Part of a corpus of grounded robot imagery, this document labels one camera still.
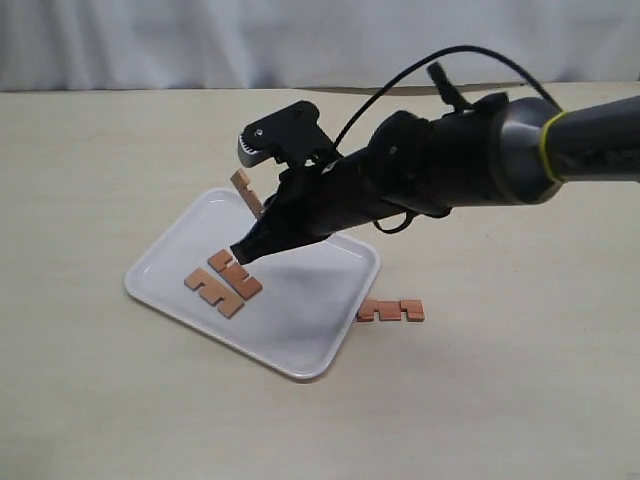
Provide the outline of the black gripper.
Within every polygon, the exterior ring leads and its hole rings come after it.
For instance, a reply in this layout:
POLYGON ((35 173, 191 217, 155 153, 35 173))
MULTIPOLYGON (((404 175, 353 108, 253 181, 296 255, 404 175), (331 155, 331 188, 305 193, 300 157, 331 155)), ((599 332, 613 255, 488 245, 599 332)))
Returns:
POLYGON ((230 249, 240 264, 318 243, 351 227, 407 213, 443 218, 450 208, 421 191, 429 121, 387 118, 362 149, 326 166, 289 169, 248 233, 230 249))

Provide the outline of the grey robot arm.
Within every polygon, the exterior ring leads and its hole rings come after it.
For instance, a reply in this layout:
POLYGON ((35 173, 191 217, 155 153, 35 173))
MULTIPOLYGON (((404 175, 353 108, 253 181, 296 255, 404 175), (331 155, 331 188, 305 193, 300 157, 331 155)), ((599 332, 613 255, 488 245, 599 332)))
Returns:
POLYGON ((403 215, 443 218, 457 207, 537 205, 568 182, 639 177, 639 101, 564 112, 540 98, 491 94, 437 120, 398 111, 343 156, 296 102, 247 125, 245 167, 284 165, 276 192, 231 250, 239 263, 403 215))

